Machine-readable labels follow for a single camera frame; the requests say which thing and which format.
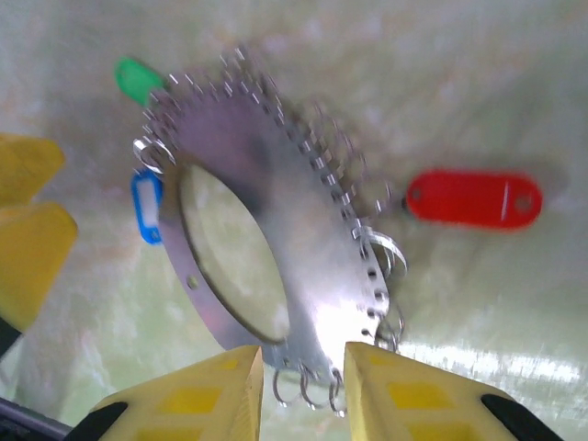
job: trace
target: blue key tag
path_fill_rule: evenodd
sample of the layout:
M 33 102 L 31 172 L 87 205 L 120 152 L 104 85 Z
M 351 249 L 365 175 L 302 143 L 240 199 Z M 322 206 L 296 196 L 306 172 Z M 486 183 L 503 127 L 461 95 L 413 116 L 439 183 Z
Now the blue key tag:
M 140 170 L 130 181 L 130 192 L 141 237 L 151 245 L 161 243 L 157 218 L 164 192 L 162 181 L 151 170 Z

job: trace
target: metal plate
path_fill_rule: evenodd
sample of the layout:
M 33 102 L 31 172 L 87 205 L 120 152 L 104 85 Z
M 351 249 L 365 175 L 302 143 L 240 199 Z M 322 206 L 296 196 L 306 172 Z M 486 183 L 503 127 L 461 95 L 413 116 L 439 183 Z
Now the metal plate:
M 257 93 L 194 92 L 166 113 L 175 124 L 175 164 L 164 166 L 160 229 L 165 249 L 203 321 L 226 349 L 261 345 L 275 368 L 307 368 L 317 379 L 343 372 L 345 342 L 374 344 L 389 297 L 377 260 L 361 252 L 355 213 L 325 179 L 315 152 L 304 153 L 299 126 Z M 158 119 L 155 132 L 161 131 Z M 290 332 L 281 342 L 255 335 L 230 311 L 198 269 L 188 240 L 180 188 L 189 165 L 218 177 L 247 207 L 263 232 L 282 277 Z

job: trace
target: red key tag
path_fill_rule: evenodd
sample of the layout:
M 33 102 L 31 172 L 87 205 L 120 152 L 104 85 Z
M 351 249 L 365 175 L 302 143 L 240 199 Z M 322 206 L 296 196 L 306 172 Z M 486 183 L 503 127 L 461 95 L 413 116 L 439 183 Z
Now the red key tag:
M 432 170 L 409 185 L 406 207 L 418 219 L 514 230 L 539 215 L 541 190 L 513 173 Z

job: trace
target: yellow block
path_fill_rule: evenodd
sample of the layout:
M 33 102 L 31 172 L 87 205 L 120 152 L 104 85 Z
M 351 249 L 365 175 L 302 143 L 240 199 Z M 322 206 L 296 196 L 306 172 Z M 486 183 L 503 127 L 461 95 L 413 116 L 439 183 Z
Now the yellow block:
M 0 209 L 0 316 L 15 329 L 35 321 L 76 236 L 55 203 Z
M 29 203 L 64 161 L 55 142 L 0 133 L 0 207 Z
M 263 369 L 261 348 L 242 346 L 115 393 L 94 411 L 99 413 L 120 402 L 128 408 L 116 421 L 107 423 L 107 431 L 99 439 L 256 441 Z M 81 422 L 73 433 L 83 425 Z
M 515 441 L 481 402 L 501 390 L 372 345 L 345 347 L 354 441 Z

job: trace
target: plastic key fob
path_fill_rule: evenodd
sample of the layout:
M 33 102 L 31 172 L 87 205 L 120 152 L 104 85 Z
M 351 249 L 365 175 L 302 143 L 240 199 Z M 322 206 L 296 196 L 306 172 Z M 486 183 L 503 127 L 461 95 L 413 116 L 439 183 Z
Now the plastic key fob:
M 151 170 L 141 170 L 130 181 L 130 192 L 141 237 L 151 245 L 161 243 L 157 218 L 164 193 L 162 181 Z
M 515 230 L 537 218 L 542 199 L 525 175 L 431 170 L 411 182 L 404 203 L 423 221 Z

